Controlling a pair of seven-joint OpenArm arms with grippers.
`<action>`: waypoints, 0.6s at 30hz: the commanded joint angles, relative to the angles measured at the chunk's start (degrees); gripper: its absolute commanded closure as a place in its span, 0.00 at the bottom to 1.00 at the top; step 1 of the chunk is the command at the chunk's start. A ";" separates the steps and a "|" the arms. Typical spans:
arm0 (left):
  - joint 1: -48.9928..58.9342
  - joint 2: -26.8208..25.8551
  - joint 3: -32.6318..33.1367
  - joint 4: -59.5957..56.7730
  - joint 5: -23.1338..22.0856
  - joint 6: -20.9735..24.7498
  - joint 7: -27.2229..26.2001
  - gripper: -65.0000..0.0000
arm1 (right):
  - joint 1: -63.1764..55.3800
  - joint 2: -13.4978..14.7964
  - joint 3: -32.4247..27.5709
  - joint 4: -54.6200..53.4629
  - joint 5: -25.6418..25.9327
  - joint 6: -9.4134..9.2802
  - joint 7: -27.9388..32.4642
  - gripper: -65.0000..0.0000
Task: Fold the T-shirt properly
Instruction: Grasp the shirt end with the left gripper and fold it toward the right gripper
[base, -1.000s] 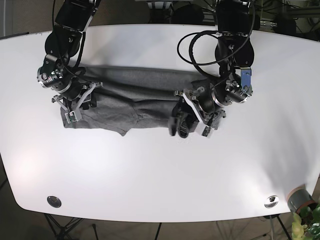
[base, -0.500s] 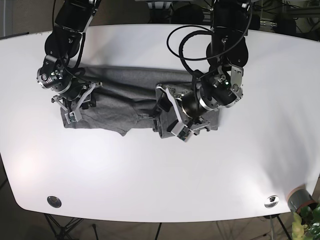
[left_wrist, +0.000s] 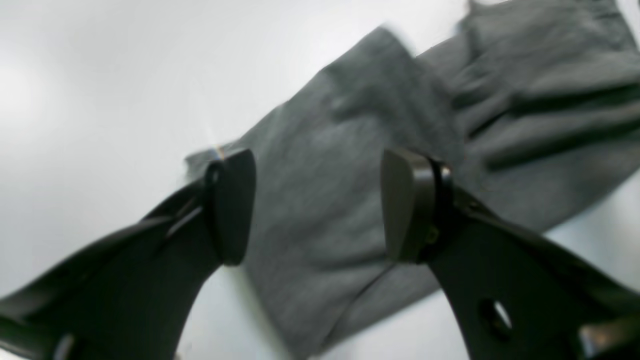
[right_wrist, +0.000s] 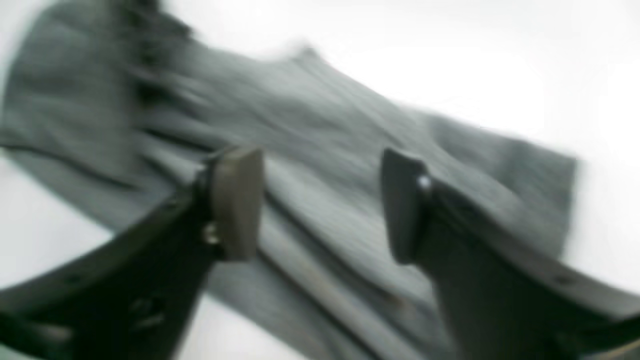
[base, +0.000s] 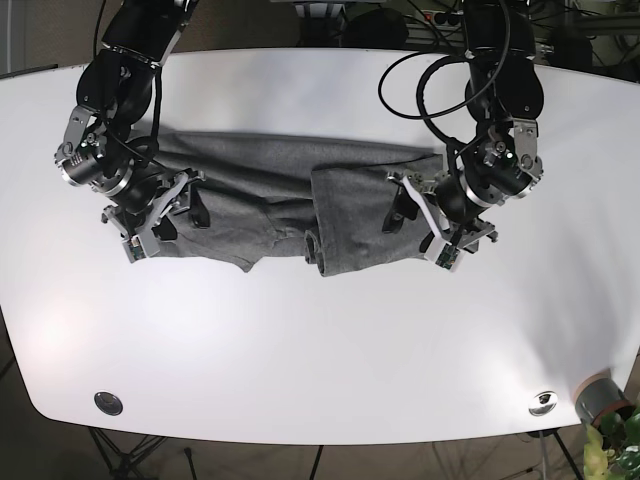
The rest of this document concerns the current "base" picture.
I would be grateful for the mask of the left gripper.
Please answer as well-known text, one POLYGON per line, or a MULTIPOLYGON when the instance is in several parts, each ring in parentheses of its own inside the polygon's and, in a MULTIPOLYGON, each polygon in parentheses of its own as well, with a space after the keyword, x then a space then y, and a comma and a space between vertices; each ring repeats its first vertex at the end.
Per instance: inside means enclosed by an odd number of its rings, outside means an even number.
POLYGON ((416 170, 391 171, 387 180, 397 191, 383 221, 383 233, 398 233, 406 220, 421 218, 427 224, 427 233, 419 246, 421 253, 427 251, 434 238, 460 250, 477 250, 483 239, 498 241, 496 226, 481 218, 494 204, 472 199, 474 191, 461 171, 432 176, 416 170))

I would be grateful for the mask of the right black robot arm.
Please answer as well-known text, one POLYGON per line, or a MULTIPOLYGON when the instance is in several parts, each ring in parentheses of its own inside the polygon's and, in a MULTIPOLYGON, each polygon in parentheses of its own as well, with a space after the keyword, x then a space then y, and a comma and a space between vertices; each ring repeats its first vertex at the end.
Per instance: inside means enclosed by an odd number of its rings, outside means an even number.
POLYGON ((170 218, 187 214, 197 228, 210 215, 197 186, 202 173, 173 171, 156 158, 162 69, 197 4, 124 1, 105 29, 94 31, 93 59, 81 75, 55 164, 74 187, 89 186, 111 202, 101 215, 125 244, 171 241, 170 218))

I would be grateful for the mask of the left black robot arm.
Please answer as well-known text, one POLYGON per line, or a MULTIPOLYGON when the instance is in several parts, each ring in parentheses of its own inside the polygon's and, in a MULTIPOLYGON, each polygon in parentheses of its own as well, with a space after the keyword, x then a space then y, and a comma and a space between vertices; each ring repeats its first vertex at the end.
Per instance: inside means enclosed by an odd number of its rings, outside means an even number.
POLYGON ((534 68, 536 42, 526 1, 465 1, 465 52, 436 60, 416 87, 415 119, 446 147, 443 171, 391 172, 397 185, 383 230, 396 233, 423 217, 429 232, 419 247, 425 259, 455 267, 479 242, 497 241, 495 226, 481 214, 526 197, 543 177, 538 122, 544 92, 534 68), (445 110, 426 108, 428 81, 448 65, 466 64, 465 99, 445 110))

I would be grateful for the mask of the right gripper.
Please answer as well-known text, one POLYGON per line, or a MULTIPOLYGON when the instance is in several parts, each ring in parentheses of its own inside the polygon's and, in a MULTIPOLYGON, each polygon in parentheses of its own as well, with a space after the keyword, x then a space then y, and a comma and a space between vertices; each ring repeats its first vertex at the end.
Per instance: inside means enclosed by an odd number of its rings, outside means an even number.
POLYGON ((127 185, 111 197, 112 204, 101 214, 101 222, 112 224, 121 240, 152 231, 159 241, 175 241, 178 232, 173 217, 186 214, 197 229, 210 227, 210 214, 198 188, 204 184, 202 171, 186 169, 175 174, 134 173, 127 185))

